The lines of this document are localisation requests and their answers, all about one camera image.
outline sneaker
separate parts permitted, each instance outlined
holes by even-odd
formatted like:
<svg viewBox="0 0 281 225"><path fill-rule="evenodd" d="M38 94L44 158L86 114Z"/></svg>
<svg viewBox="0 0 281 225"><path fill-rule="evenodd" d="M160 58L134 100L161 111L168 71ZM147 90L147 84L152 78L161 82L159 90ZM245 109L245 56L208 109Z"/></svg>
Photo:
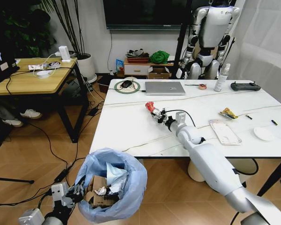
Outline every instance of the sneaker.
<svg viewBox="0 0 281 225"><path fill-rule="evenodd" d="M22 117L27 117L31 119L39 119L42 117L42 114L40 112L37 112L33 109L26 109L25 113L20 113Z"/></svg>
<svg viewBox="0 0 281 225"><path fill-rule="evenodd" d="M17 119L14 119L14 120L2 120L2 121L3 121L3 123L8 124L8 125L12 125L15 128L19 128L19 127L23 126L22 121L17 120Z"/></svg>

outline clear phone case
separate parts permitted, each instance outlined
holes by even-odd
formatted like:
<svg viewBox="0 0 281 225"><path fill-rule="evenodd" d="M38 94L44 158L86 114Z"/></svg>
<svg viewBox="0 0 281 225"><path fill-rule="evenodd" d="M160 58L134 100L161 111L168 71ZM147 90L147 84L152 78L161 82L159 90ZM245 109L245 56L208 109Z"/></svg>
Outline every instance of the clear phone case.
<svg viewBox="0 0 281 225"><path fill-rule="evenodd" d="M209 123L222 145L241 145L242 140L224 121L210 120Z"/></svg>

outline green bag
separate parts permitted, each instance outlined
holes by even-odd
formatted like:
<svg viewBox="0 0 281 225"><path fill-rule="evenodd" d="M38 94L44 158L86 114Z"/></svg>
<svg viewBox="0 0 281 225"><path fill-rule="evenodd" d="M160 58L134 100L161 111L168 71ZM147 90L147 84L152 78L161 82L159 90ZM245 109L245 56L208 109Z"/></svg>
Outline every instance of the green bag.
<svg viewBox="0 0 281 225"><path fill-rule="evenodd" d="M167 52L158 51L151 55L150 62L153 62L155 64L167 64L169 56L170 54L168 54Z"/></svg>

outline wooden floor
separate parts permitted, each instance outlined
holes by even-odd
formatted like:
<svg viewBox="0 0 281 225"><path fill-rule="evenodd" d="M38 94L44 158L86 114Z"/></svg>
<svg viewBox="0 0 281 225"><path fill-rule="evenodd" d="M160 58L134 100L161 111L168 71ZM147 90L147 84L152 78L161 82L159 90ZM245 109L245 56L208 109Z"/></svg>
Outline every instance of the wooden floor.
<svg viewBox="0 0 281 225"><path fill-rule="evenodd" d="M67 108L74 120L79 107ZM99 115L83 131L79 139L78 157L85 157L90 149ZM71 163L75 157L76 144L70 142L63 124L55 111L45 112L40 120L31 123L48 133L52 150ZM257 193L269 174L280 160L258 160L260 171L248 182L248 189ZM72 168L68 180L73 184L83 160ZM193 181L187 175L189 160L184 159L146 159L144 165L148 171L148 184L140 209L129 219L104 223L106 225L228 225L235 211L224 198L209 188L206 183ZM0 203L13 203L29 198L44 186L51 184L54 178L65 168L65 163L52 156L45 135L30 125L15 128L11 133L11 142L0 147L0 177L35 180L35 183L22 184L0 181ZM276 183L265 197L281 209L281 184ZM39 198L17 206L0 207L0 225L16 225L18 217L27 209L36 208ZM51 197L45 198L42 213L52 210ZM247 214L239 215L234 224ZM71 215L69 225L90 224L78 207Z"/></svg>

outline spray bottle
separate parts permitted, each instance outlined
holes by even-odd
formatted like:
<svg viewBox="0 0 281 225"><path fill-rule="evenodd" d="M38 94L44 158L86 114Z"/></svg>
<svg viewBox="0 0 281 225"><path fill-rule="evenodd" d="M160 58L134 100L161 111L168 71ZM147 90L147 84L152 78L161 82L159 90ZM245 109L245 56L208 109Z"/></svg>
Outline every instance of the spray bottle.
<svg viewBox="0 0 281 225"><path fill-rule="evenodd" d="M221 70L220 75L219 75L219 79L217 80L214 90L215 91L221 91L223 88L223 85L228 77L229 74L229 69L230 69L230 64L227 63L225 66L224 70Z"/></svg>

